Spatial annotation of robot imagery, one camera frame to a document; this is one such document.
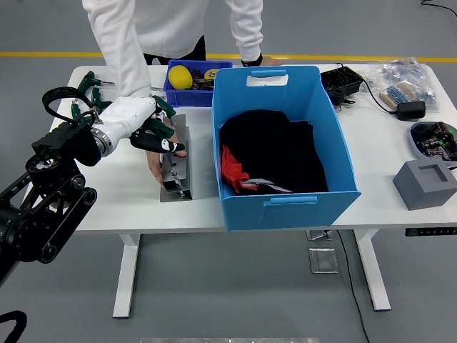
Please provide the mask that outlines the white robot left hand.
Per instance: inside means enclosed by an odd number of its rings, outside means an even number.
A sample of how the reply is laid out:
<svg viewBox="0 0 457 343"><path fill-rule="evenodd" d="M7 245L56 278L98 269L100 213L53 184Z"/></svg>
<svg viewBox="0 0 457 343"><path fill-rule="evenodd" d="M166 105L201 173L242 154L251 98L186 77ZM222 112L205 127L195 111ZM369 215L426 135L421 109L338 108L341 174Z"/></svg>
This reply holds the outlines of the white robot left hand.
<svg viewBox="0 0 457 343"><path fill-rule="evenodd" d="M101 113L91 130L102 156L110 155L122 139L145 151L183 151L184 144L171 141L174 128L164 122L175 114L173 107L158 96L120 97Z"/></svg>

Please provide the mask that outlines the person's right hand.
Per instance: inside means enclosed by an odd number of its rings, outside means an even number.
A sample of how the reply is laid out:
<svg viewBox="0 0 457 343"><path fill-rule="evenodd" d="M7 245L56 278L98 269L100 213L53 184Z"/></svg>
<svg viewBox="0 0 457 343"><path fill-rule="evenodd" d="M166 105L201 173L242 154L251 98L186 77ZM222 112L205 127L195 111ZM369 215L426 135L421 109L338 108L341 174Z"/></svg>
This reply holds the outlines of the person's right hand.
<svg viewBox="0 0 457 343"><path fill-rule="evenodd" d="M159 184L162 184L161 154L151 151L145 151L145 153L149 171L152 173L154 179Z"/></svg>

